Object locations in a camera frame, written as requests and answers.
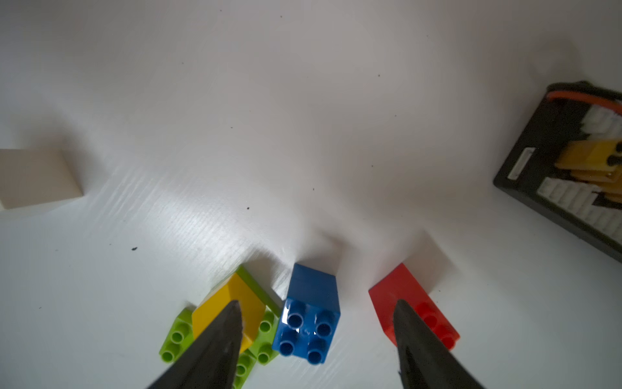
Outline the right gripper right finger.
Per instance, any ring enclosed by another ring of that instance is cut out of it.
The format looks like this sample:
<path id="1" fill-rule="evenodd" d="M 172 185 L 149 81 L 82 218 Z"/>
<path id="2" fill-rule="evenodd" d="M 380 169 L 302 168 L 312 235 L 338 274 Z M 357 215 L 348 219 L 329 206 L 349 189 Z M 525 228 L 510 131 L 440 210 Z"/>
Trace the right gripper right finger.
<path id="1" fill-rule="evenodd" d="M 403 387 L 483 388 L 404 300 L 395 307 L 394 327 Z"/>

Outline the lime lego brick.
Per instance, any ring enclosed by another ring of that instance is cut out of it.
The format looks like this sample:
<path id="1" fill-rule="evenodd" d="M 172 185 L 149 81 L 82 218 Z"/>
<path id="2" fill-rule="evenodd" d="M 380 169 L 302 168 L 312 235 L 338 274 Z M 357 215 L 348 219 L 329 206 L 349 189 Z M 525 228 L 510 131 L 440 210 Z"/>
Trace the lime lego brick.
<path id="1" fill-rule="evenodd" d="M 243 387 L 257 363 L 265 366 L 279 355 L 273 350 L 272 342 L 280 315 L 280 304 L 242 265 L 217 285 L 199 307 L 186 308 L 174 319 L 160 348 L 161 360 L 165 363 L 177 361 L 220 311 L 234 300 L 241 305 L 242 339 L 233 387 Z"/>

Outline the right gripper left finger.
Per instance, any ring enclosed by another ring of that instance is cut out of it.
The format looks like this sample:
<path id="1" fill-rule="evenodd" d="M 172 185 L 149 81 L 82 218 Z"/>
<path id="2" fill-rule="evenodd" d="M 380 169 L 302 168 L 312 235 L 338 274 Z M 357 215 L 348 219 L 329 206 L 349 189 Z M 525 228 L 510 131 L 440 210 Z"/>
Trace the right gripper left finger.
<path id="1" fill-rule="evenodd" d="M 151 388 L 231 388 L 241 351 L 242 314 L 231 301 Z"/>

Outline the white lego brick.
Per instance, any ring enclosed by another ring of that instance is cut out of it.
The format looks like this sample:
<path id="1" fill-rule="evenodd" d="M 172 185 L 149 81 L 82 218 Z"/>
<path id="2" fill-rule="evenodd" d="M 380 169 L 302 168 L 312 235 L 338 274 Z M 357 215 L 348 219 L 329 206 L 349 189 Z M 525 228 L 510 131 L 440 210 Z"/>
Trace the white lego brick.
<path id="1" fill-rule="evenodd" d="M 58 150 L 1 150 L 1 210 L 37 207 L 84 195 Z"/>

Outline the yellow lego brick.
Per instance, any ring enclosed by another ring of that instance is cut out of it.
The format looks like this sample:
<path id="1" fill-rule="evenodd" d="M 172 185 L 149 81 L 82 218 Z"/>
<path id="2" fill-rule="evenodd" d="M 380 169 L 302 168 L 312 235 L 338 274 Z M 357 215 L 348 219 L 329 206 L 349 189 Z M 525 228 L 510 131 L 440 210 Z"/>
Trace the yellow lego brick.
<path id="1" fill-rule="evenodd" d="M 193 335 L 197 339 L 231 301 L 238 301 L 241 308 L 240 353 L 243 353 L 257 338 L 266 305 L 237 273 L 218 284 L 194 310 Z"/>

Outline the red lego brick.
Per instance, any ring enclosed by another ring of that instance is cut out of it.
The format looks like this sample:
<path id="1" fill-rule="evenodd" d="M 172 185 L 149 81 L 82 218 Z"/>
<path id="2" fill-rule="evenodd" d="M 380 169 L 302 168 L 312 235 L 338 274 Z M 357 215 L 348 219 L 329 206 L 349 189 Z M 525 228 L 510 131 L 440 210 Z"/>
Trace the red lego brick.
<path id="1" fill-rule="evenodd" d="M 382 330 L 393 345 L 397 345 L 393 317 L 399 300 L 411 306 L 448 350 L 453 350 L 460 339 L 458 332 L 405 264 L 398 265 L 376 283 L 369 290 L 369 296 Z"/>

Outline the dark blue lego brick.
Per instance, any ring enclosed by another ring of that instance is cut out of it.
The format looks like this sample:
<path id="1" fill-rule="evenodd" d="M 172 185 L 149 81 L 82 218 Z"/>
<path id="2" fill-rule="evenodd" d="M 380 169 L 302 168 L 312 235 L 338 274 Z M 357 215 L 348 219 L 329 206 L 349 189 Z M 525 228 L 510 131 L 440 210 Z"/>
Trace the dark blue lego brick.
<path id="1" fill-rule="evenodd" d="M 314 366 L 323 364 L 340 316 L 336 278 L 295 264 L 272 349 Z"/>

